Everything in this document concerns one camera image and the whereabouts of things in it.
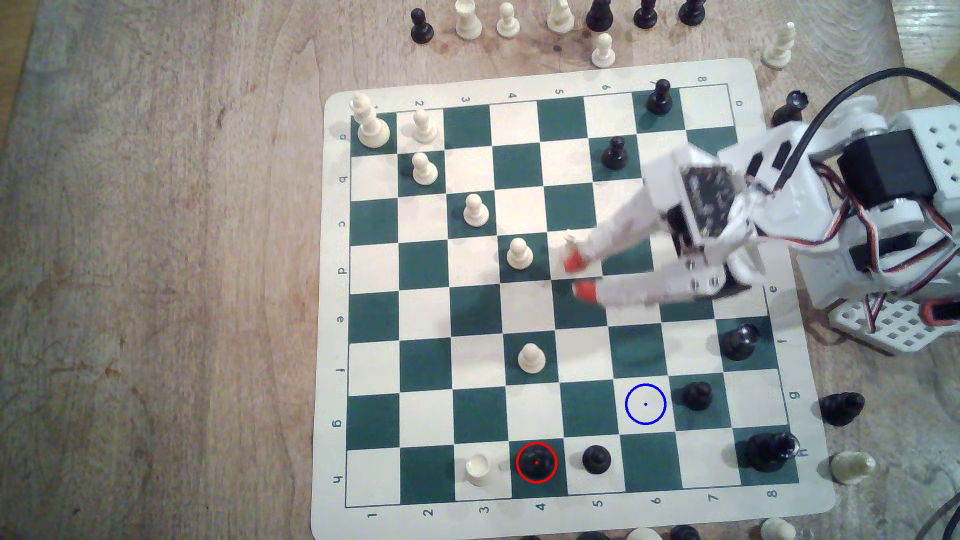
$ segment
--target wood grain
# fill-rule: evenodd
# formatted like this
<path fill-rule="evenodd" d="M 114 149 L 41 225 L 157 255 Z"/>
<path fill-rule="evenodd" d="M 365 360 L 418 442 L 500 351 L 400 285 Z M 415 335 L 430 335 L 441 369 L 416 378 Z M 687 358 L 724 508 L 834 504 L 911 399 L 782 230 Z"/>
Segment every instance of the wood grain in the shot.
<path fill-rule="evenodd" d="M 509 41 L 481 2 L 471 43 L 450 2 L 424 4 L 427 46 L 408 37 L 412 6 L 372 0 L 41 5 L 0 160 L 0 536 L 310 535 L 324 100 L 589 69 L 584 0 L 562 37 L 545 3 L 517 2 Z M 769 113 L 794 87 L 816 109 L 902 62 L 885 3 L 708 4 L 695 29 L 676 21 L 680 4 L 661 0 L 641 33 L 616 3 L 617 65 L 745 57 Z M 759 67 L 788 19 L 794 60 Z M 907 107 L 903 82 L 875 91 L 883 110 Z M 881 466 L 795 523 L 818 538 L 913 537 L 958 489 L 957 342 L 893 359 L 809 306 L 804 320 L 818 389 L 869 402 L 828 429 L 830 448 Z M 701 531 L 756 538 L 755 525 Z"/>

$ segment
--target white chess piece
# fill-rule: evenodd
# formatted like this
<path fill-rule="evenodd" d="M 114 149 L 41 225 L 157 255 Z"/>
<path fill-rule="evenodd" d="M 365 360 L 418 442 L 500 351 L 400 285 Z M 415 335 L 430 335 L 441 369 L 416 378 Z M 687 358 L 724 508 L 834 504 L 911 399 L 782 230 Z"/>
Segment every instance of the white chess piece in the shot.
<path fill-rule="evenodd" d="M 520 369 L 529 373 L 539 373 L 546 365 L 546 355 L 540 347 L 533 343 L 527 343 L 520 349 L 520 354 L 516 356 L 516 363 Z"/>
<path fill-rule="evenodd" d="M 796 37 L 797 27 L 792 22 L 779 27 L 773 44 L 763 50 L 763 56 L 760 57 L 763 64 L 773 69 L 784 69 L 790 63 L 790 49 Z"/>
<path fill-rule="evenodd" d="M 423 152 L 417 152 L 410 160 L 414 164 L 414 181 L 420 185 L 431 185 L 437 181 L 437 165 L 434 165 Z"/>
<path fill-rule="evenodd" d="M 507 263 L 515 270 L 525 270 L 534 261 L 534 252 L 523 238 L 514 238 L 510 241 L 507 250 Z"/>
<path fill-rule="evenodd" d="M 514 5 L 510 2 L 500 4 L 500 20 L 496 21 L 496 31 L 504 37 L 516 36 L 520 31 L 520 21 L 514 17 Z"/>
<path fill-rule="evenodd" d="M 430 115 L 426 110 L 414 110 L 414 124 L 417 126 L 414 130 L 414 138 L 417 142 L 427 144 L 437 138 L 437 126 L 430 121 Z"/>
<path fill-rule="evenodd" d="M 480 195 L 470 193 L 467 196 L 467 207 L 464 209 L 464 221 L 471 227 L 483 227 L 490 219 L 490 210 L 483 204 Z"/>
<path fill-rule="evenodd" d="M 350 100 L 350 109 L 353 118 L 360 124 L 357 129 L 357 138 L 367 148 L 379 148 L 390 139 L 390 126 L 376 117 L 376 111 L 370 103 L 367 94 L 357 92 Z"/>
<path fill-rule="evenodd" d="M 854 485 L 876 470 L 876 460 L 865 452 L 841 452 L 830 460 L 830 472 L 844 485 Z"/>
<path fill-rule="evenodd" d="M 473 0 L 457 0 L 453 8 L 457 11 L 457 36 L 466 40 L 480 37 L 483 23 L 475 13 L 477 6 Z"/>
<path fill-rule="evenodd" d="M 566 0 L 553 0 L 553 8 L 546 16 L 546 27 L 557 34 L 573 30 L 573 12 Z"/>
<path fill-rule="evenodd" d="M 590 55 L 590 61 L 597 67 L 610 67 L 616 60 L 616 54 L 613 52 L 613 38 L 606 32 L 597 36 L 597 48 L 593 49 Z"/>

